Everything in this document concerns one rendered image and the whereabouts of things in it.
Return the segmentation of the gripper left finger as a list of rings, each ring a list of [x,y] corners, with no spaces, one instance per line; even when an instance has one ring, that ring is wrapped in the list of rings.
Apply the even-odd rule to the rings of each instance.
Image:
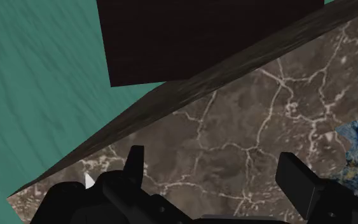
[[[193,224],[159,194],[142,188],[144,147],[130,148],[122,170],[99,175],[90,188],[77,181],[53,185],[30,224]]]

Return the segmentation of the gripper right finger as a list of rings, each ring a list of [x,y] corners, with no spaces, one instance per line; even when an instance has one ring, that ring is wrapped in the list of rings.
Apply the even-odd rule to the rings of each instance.
[[[275,181],[307,224],[358,224],[358,196],[319,178],[295,154],[280,154]]]

